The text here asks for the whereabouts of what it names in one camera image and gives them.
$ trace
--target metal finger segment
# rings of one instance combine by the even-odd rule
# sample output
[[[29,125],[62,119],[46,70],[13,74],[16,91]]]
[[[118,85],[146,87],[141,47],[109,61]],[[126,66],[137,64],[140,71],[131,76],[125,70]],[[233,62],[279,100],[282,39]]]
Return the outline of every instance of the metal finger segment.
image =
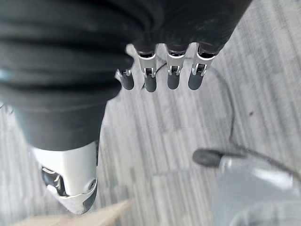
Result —
[[[117,75],[120,77],[120,82],[123,88],[131,90],[134,87],[134,79],[130,69],[117,69]]]

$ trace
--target black rubber tip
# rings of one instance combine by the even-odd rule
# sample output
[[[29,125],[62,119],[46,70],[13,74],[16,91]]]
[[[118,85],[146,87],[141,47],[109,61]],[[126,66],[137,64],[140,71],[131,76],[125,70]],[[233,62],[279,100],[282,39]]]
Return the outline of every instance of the black rubber tip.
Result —
[[[203,77],[199,73],[193,75],[192,72],[190,73],[188,86],[191,90],[197,90],[202,84]]]
[[[150,93],[154,92],[157,88],[157,80],[156,77],[152,78],[151,76],[147,76],[144,78],[145,88]]]
[[[125,88],[127,90],[131,90],[134,87],[134,79],[133,79],[132,73],[130,76],[121,77],[120,82],[121,82],[123,88]]]
[[[176,89],[179,86],[180,75],[176,75],[176,73],[168,74],[167,84],[170,89]]]
[[[216,150],[198,149],[193,153],[192,160],[205,167],[219,167],[223,153]]]

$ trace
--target floor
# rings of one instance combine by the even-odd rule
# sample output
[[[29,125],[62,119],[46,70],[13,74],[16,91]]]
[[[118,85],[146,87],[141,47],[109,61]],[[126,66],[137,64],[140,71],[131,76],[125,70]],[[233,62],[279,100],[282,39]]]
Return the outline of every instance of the floor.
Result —
[[[230,85],[237,113],[234,138],[301,172],[301,2],[254,0],[214,60]],[[191,160],[197,148],[231,149],[230,104],[209,70],[202,87],[188,88],[194,45],[180,86],[167,88],[166,67],[148,93],[135,57],[135,87],[106,109],[100,140],[94,210],[132,199],[118,226],[209,226],[216,171]],[[166,52],[158,47],[158,65]],[[16,124],[0,109],[0,226],[28,216],[68,214],[45,190]]]

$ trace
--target gray carpet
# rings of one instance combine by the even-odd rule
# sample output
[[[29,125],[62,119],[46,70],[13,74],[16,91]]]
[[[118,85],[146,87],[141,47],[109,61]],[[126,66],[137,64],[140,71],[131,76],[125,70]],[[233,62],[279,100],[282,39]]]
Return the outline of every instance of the gray carpet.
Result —
[[[301,3],[255,0],[212,64],[234,96],[235,140],[301,172]],[[176,90],[166,67],[155,93],[135,87],[106,109],[100,140],[94,210],[124,199],[133,206],[116,225],[209,226],[216,171],[191,161],[198,147],[232,150],[230,105],[213,70],[197,91],[188,88],[191,45]],[[162,45],[158,66],[164,63]],[[42,185],[40,171],[11,110],[0,109],[0,226],[28,216],[68,214]]]

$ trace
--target cable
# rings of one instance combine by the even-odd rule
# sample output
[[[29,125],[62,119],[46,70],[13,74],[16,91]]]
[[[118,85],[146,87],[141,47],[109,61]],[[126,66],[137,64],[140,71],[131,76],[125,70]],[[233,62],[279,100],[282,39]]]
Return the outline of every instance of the cable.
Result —
[[[299,182],[301,182],[301,176],[298,172],[296,172],[295,170],[285,166],[284,164],[278,162],[277,160],[274,160],[264,154],[261,154],[255,150],[252,150],[248,147],[245,147],[243,145],[238,144],[234,138],[234,124],[235,124],[235,119],[236,119],[236,113],[235,113],[235,107],[234,107],[234,101],[233,101],[233,96],[231,94],[230,91],[230,87],[228,85],[228,83],[226,82],[226,80],[221,76],[221,74],[218,72],[218,70],[216,70],[214,67],[211,67],[211,71],[214,72],[216,78],[218,79],[218,81],[221,83],[222,86],[224,86],[228,98],[229,98],[229,102],[230,102],[230,106],[231,106],[231,129],[230,129],[230,134],[229,134],[229,142],[235,146],[238,150],[240,150],[242,153],[246,154],[246,155],[253,155],[255,157],[261,158],[265,161],[267,161],[269,164],[271,164],[272,166],[275,166],[283,171],[286,171],[288,173],[290,173],[293,177],[295,177],[297,180],[299,180]]]
[[[164,64],[162,64],[162,65],[156,70],[155,73],[159,72],[159,71],[161,70],[161,68],[163,68],[165,65],[167,65],[167,62],[165,62]],[[143,86],[142,86],[141,90],[144,89],[144,88],[145,88],[145,82],[143,83]]]

